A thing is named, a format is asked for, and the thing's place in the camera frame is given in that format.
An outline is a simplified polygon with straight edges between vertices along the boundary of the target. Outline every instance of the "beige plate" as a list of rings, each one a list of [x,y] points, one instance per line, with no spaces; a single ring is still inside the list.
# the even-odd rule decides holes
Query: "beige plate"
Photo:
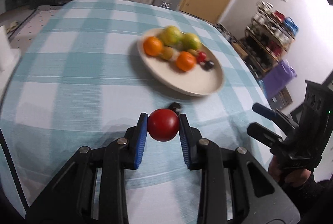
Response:
[[[153,76],[166,86],[192,96],[209,95],[221,89],[224,84],[222,66],[214,54],[204,45],[201,50],[214,62],[214,68],[210,71],[204,71],[197,64],[191,71],[183,72],[175,66],[174,62],[147,56],[143,49],[144,40],[147,37],[159,35],[162,30],[162,28],[148,30],[138,40],[139,54]]]

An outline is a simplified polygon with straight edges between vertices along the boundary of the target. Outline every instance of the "tablecloth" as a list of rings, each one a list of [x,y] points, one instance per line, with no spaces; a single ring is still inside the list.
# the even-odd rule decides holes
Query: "tablecloth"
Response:
[[[173,91],[151,76],[135,42],[152,28],[177,26],[197,34],[221,62],[224,87],[207,97]],[[167,9],[117,0],[66,4],[36,36],[9,84],[0,128],[28,203],[81,146],[92,149],[122,137],[141,112],[180,102],[191,126],[219,146],[244,146],[267,168],[267,147],[247,136],[249,123],[276,126],[252,110],[268,106],[232,46],[210,24]],[[0,177],[14,207],[24,210],[3,151]],[[130,223],[196,223],[200,171],[187,170],[179,137],[149,135],[142,164],[126,171]]]

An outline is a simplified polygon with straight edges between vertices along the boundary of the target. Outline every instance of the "red cherry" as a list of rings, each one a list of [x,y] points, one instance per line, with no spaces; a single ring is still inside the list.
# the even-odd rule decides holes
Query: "red cherry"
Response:
[[[170,109],[157,109],[150,114],[147,129],[157,141],[172,140],[179,130],[179,118]]]
[[[199,54],[198,54],[198,56],[196,57],[196,61],[198,63],[201,63],[201,62],[205,61],[206,58],[207,58],[206,53],[203,52],[203,51],[200,51]]]

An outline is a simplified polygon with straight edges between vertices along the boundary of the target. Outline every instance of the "red tomato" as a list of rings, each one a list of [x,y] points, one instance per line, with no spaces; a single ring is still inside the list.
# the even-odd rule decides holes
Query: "red tomato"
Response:
[[[207,57],[206,53],[200,51],[199,54],[198,54],[198,56],[196,57],[196,61],[198,63],[201,63],[201,62],[205,61],[206,57]]]
[[[172,140],[179,130],[179,118],[170,109],[157,109],[150,114],[147,129],[157,141]]]

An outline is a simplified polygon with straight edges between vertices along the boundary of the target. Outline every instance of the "human hand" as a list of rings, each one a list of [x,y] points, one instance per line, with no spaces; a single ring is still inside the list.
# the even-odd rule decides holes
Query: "human hand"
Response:
[[[279,163],[277,162],[277,157],[273,156],[272,161],[269,163],[268,173],[277,182],[281,179],[282,171],[279,168]],[[307,179],[309,179],[311,171],[307,169],[294,170],[286,176],[284,179],[285,183],[291,183],[292,187],[299,187],[304,184]]]

